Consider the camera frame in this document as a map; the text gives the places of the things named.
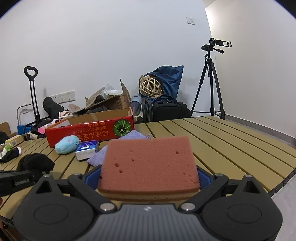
baseboard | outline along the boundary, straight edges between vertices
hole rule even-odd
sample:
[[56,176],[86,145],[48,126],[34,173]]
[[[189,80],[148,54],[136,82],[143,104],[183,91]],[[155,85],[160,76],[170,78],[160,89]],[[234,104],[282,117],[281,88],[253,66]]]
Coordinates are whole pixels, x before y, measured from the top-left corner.
[[253,123],[253,122],[248,121],[248,120],[243,120],[243,119],[231,116],[231,115],[225,115],[225,119],[240,123],[242,125],[254,128],[254,129],[259,130],[259,131],[262,131],[262,132],[264,132],[266,134],[269,134],[271,136],[274,136],[276,138],[279,138],[279,139],[281,139],[283,141],[286,141],[286,142],[296,146],[296,138],[291,137],[289,135],[286,135],[284,133],[281,133],[279,131],[276,131],[274,129],[271,129],[271,128],[268,128],[266,126],[262,126],[262,125],[259,125],[259,124],[256,124],[256,123]]

table slat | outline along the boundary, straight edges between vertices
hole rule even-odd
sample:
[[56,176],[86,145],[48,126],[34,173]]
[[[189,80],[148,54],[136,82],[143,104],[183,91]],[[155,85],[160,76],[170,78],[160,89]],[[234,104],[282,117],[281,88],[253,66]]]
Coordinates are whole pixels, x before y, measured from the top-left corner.
[[222,120],[220,118],[216,118],[216,117],[213,117],[213,116],[206,116],[206,118],[209,118],[209,119],[212,119],[214,121],[220,122],[220,123],[222,123],[224,125],[230,126],[230,127],[235,128],[235,129],[237,129],[239,131],[242,131],[242,132],[244,132],[246,134],[249,134],[249,135],[251,135],[253,137],[256,137],[256,138],[258,138],[258,139],[260,139],[262,141],[265,141],[266,143],[269,143],[270,145],[272,145],[272,146],[274,146],[274,147],[276,147],[278,149],[283,150],[284,152],[292,155],[293,157],[296,157],[296,149],[294,149],[294,148],[292,148],[292,147],[290,147],[290,146],[288,146],[288,145],[286,145],[286,144],[284,144],[284,143],[282,143],[282,142],[280,142],[278,140],[275,140],[275,139],[273,139],[273,138],[271,138],[269,136],[263,135],[263,134],[261,134],[259,132],[256,132],[256,131],[253,131],[253,130],[247,128],[247,127],[234,124],[234,123],[232,123],[230,121]]
[[170,120],[160,121],[160,123],[174,136],[188,136],[194,155],[207,167],[208,170],[211,170],[212,173],[223,173],[230,179],[242,179],[246,174],[224,156],[178,126],[176,123]]
[[209,118],[204,118],[204,117],[198,117],[196,118],[199,121],[205,122],[211,126],[217,127],[220,130],[223,130],[231,135],[234,135],[260,149],[262,149],[263,151],[273,155],[274,157],[280,159],[282,162],[290,165],[291,167],[295,168],[296,167],[296,158],[291,156],[290,154],[282,151],[281,149],[278,148],[274,148],[274,146],[270,145],[267,142],[264,142],[256,137],[253,137],[249,134],[246,134],[242,131],[239,131],[237,129],[234,129],[230,126],[224,125],[220,122],[214,121],[212,119]]
[[264,166],[271,169],[273,172],[280,175],[282,178],[286,178],[294,170],[292,167],[288,166],[287,164],[283,163],[281,160],[275,158],[274,156],[268,154],[267,152],[225,131],[222,131],[216,127],[213,127],[209,124],[206,124],[194,118],[186,118],[185,120],[211,133],[212,135],[222,139],[223,141],[229,143],[230,145],[236,147],[237,149],[243,151],[244,153],[248,154],[252,158],[262,163]]
[[22,143],[18,144],[17,147],[25,148],[27,145],[29,145],[33,141],[35,140],[23,141]]
[[46,147],[48,147],[48,142],[44,142],[41,146],[39,146],[35,151],[33,151],[31,154],[33,153],[40,153],[42,152]]
[[75,157],[75,152],[60,155],[54,162],[54,169],[50,172],[54,179],[60,179]]
[[151,139],[153,138],[152,133],[144,123],[135,124],[135,130],[142,133],[144,136],[149,135]]
[[31,190],[31,188],[32,186],[11,194],[9,199],[5,202],[5,204],[0,209],[0,215],[11,219],[16,209],[18,208],[18,206],[20,205],[24,197]]
[[74,173],[84,174],[88,167],[88,163],[86,161],[78,161],[76,157],[73,159],[67,170],[62,176],[62,179],[67,179],[70,175]]
[[272,190],[284,180],[254,158],[205,130],[182,119],[173,120],[173,122],[177,123],[182,128],[185,128],[188,132],[217,150],[232,163],[244,170],[245,173],[253,175],[268,191]]
[[47,142],[46,138],[43,139],[38,139],[38,141],[33,142],[32,145],[29,149],[27,149],[25,152],[22,152],[22,154],[20,154],[17,158],[14,158],[13,160],[4,163],[2,166],[0,166],[1,170],[5,170],[5,171],[10,171],[10,170],[16,170],[16,167],[20,161],[20,159],[22,159],[22,157],[24,157],[27,154],[31,154],[33,151],[35,151],[39,146],[41,146],[44,142]]
[[[147,123],[148,127],[152,131],[153,135],[157,137],[172,137],[173,135],[166,129],[164,128],[159,122],[150,122]],[[205,171],[212,173],[201,161],[199,161],[195,156],[194,156],[194,161],[195,164],[204,169]]]
[[108,142],[109,141],[102,141],[102,142],[100,142],[99,150],[102,149],[104,146],[107,146],[108,145]]
[[42,152],[40,152],[41,154],[44,155],[48,155],[50,154],[52,151],[54,150],[54,148],[51,148],[50,146],[46,147]]
[[22,153],[25,152],[25,151],[27,151],[28,149],[30,149],[32,146],[34,146],[35,144],[37,144],[41,140],[43,140],[43,138],[42,139],[36,139],[36,140],[28,141],[29,142],[28,145],[25,145],[25,146],[21,147]]

small white box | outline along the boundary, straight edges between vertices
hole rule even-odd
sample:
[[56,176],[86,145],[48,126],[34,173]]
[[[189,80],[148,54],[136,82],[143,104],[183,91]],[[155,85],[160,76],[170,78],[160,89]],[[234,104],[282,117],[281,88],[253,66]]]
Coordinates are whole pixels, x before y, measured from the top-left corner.
[[84,141],[81,142],[75,151],[77,160],[84,160],[93,157],[99,149],[98,141]]
[[71,113],[71,111],[62,111],[62,112],[59,112],[59,120],[63,120],[65,118],[69,118],[73,116],[73,114]]

watermelon illustration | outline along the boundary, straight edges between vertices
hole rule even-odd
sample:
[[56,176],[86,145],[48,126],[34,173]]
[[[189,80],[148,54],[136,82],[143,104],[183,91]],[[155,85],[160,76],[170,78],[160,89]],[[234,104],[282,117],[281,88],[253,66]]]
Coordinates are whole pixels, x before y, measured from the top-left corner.
[[118,137],[122,137],[131,131],[131,124],[128,120],[120,119],[115,122],[113,132]]

red box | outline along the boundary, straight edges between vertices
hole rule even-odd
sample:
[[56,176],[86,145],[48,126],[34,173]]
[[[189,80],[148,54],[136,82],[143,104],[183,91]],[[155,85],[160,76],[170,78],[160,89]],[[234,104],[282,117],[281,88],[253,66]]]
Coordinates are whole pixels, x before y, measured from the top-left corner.
[[107,110],[64,119],[45,129],[50,147],[63,137],[75,135],[81,141],[107,141],[124,136],[134,129],[131,108]]

